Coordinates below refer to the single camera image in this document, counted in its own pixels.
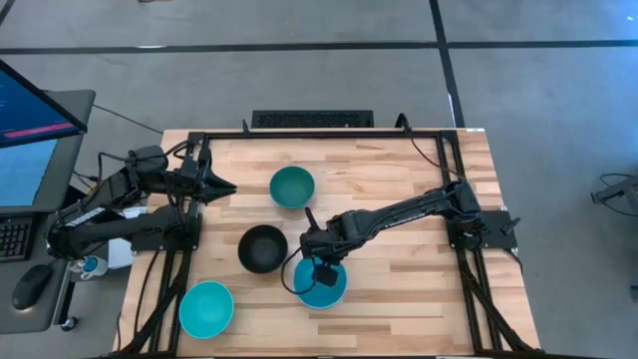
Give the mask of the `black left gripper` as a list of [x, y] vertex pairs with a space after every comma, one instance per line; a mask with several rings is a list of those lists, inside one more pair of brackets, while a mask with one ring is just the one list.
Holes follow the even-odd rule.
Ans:
[[211, 169], [211, 151], [201, 149], [197, 155], [198, 173], [194, 179], [182, 177], [174, 169], [174, 194], [178, 197], [194, 198], [205, 204], [236, 193], [236, 185], [220, 178]]

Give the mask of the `blue plastic bowl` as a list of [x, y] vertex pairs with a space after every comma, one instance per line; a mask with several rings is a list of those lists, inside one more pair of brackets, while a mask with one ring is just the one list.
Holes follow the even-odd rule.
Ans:
[[315, 310], [328, 309], [344, 297], [348, 281], [346, 268], [342, 264], [330, 265], [330, 268], [337, 272], [336, 283], [333, 286], [316, 281], [311, 290], [301, 294], [301, 291], [308, 289], [313, 283], [314, 266], [311, 259], [301, 259], [296, 264], [293, 271], [293, 290], [307, 307]]

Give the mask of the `dark green teal bowl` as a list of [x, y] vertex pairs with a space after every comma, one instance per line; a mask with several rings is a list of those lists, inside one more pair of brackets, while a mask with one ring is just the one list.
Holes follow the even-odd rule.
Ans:
[[269, 183], [270, 196], [279, 206], [289, 209], [306, 206], [315, 191], [315, 180], [305, 169], [290, 166], [277, 171]]

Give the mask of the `black plastic bowl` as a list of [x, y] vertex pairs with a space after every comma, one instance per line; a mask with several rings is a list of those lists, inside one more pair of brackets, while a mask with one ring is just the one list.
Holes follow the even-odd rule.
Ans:
[[242, 236], [237, 251], [238, 259], [246, 270], [265, 274], [283, 263], [288, 253], [288, 241], [279, 228], [260, 224]]

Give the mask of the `black perforated box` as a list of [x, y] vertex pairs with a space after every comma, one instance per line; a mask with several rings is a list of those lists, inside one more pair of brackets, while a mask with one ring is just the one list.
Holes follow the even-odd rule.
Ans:
[[292, 128], [373, 128], [374, 113], [370, 110], [352, 111], [254, 111], [253, 129]]

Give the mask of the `white box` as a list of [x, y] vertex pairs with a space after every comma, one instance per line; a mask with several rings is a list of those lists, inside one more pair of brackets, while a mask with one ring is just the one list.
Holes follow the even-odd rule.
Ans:
[[[131, 219], [145, 212], [146, 209], [144, 207], [137, 206], [124, 209], [122, 215], [126, 219]], [[128, 241], [122, 238], [115, 238], [109, 241], [108, 247], [109, 269], [119, 269], [133, 264], [134, 255], [131, 250], [131, 244]]]

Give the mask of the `light cyan bowl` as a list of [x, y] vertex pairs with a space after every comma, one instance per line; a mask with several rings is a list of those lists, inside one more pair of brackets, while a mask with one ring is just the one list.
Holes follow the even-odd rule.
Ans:
[[230, 290], [218, 281], [203, 281], [183, 297], [178, 319], [181, 328], [195, 339], [209, 339], [222, 333], [234, 314]]

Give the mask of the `grey desk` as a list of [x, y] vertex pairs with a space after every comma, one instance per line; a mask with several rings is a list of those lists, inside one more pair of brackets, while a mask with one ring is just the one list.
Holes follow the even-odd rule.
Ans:
[[[81, 135], [57, 141], [33, 206], [0, 207], [0, 224], [27, 224], [32, 239], [27, 259], [0, 261], [0, 335], [41, 332], [65, 322], [70, 301], [65, 298], [70, 274], [67, 263], [47, 252], [47, 225], [57, 210], [71, 201], [71, 178], [83, 141]], [[52, 275], [33, 306], [18, 310], [12, 294], [19, 279], [33, 266], [49, 264]]]

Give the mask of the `computer monitor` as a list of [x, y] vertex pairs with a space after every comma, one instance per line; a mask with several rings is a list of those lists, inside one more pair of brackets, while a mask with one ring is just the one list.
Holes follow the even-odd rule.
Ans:
[[88, 126], [0, 60], [0, 148], [85, 134]]

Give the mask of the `black keyboard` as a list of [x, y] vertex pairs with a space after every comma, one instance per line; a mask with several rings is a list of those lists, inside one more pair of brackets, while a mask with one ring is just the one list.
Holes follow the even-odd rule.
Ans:
[[34, 215], [0, 215], [0, 262], [29, 258], [34, 219]]

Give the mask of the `black computer mouse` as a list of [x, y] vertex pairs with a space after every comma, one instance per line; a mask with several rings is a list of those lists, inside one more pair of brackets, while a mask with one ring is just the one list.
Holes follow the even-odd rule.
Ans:
[[47, 264], [31, 267], [17, 282], [12, 293], [12, 305], [17, 310], [32, 307], [46, 288], [53, 269]]

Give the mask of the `black floor stand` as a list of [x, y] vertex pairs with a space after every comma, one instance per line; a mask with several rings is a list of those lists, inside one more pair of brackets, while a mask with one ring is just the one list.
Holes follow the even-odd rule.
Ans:
[[[619, 177], [622, 180], [611, 184], [606, 180], [611, 177]], [[605, 189], [590, 194], [593, 203], [601, 204], [618, 214], [638, 218], [638, 175], [607, 173], [600, 175], [598, 179], [605, 185]], [[624, 197], [627, 200], [628, 210], [619, 209], [609, 203], [611, 199], [617, 197]]]

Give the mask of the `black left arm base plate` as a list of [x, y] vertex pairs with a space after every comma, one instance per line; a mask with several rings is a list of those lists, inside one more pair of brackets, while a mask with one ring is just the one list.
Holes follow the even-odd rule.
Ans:
[[199, 246], [202, 214], [169, 205], [133, 218], [138, 231], [127, 236], [132, 251], [191, 251]]

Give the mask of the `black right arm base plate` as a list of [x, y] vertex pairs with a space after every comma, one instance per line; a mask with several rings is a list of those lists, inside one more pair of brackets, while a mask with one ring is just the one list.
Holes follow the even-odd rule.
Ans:
[[454, 248], [514, 249], [517, 241], [514, 228], [521, 218], [512, 218], [506, 210], [487, 210], [473, 219], [447, 219], [450, 245]]

